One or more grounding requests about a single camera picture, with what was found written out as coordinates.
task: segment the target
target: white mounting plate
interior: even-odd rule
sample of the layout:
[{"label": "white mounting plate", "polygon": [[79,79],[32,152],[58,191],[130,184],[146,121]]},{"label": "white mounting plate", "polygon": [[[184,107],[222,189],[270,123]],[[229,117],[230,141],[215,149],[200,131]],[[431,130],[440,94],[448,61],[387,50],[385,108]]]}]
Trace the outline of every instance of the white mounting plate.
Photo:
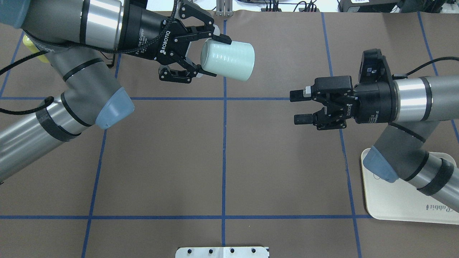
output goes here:
[{"label": "white mounting plate", "polygon": [[175,258],[269,258],[269,247],[182,247]]},{"label": "white mounting plate", "polygon": [[[370,172],[363,165],[366,149],[360,156],[364,181],[365,202],[368,213],[375,219],[459,224],[459,213],[443,203],[426,196],[409,183],[398,179],[388,183]],[[456,166],[455,160],[446,153],[431,152]]]}]

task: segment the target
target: white tray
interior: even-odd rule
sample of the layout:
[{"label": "white tray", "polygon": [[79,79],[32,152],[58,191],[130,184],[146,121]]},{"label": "white tray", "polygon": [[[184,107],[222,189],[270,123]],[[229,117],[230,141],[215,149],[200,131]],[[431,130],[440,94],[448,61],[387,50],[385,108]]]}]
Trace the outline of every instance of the white tray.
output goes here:
[{"label": "white tray", "polygon": [[[360,156],[364,181],[365,202],[368,213],[375,219],[459,224],[459,213],[426,196],[409,183],[398,179],[388,183],[371,173],[363,165],[370,149]],[[431,152],[456,166],[455,160],[446,153]]]}]

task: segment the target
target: robotic arm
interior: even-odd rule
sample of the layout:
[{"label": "robotic arm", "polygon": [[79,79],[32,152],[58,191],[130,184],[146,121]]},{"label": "robotic arm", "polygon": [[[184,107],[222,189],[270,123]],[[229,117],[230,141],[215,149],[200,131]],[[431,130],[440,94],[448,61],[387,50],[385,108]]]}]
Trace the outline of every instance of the robotic arm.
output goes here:
[{"label": "robotic arm", "polygon": [[[175,0],[172,15],[166,17],[146,10],[146,2],[0,1],[0,22],[23,29],[37,48],[46,52],[69,87],[50,98],[47,108],[0,132],[0,183],[93,124],[107,129],[134,111],[130,97],[98,51],[155,60],[161,64],[159,78],[163,81],[190,83],[203,74],[217,76],[212,70],[236,79],[249,78],[255,58],[253,47],[221,34],[208,12],[191,0]],[[189,17],[203,25],[185,27],[180,20]],[[199,39],[208,39],[201,60],[210,71],[187,57],[191,42]],[[235,59],[241,56],[245,66],[238,67]],[[183,70],[171,69],[173,63]],[[231,72],[225,74],[227,67]]]},{"label": "robotic arm", "polygon": [[372,49],[363,53],[355,87],[350,76],[317,78],[314,85],[291,91],[290,101],[324,105],[314,114],[295,115],[295,124],[313,124],[317,130],[346,128],[350,118],[388,123],[364,166],[391,183],[401,178],[459,212],[459,169],[421,149],[439,121],[459,118],[458,87],[458,75],[391,76],[386,58]]}]

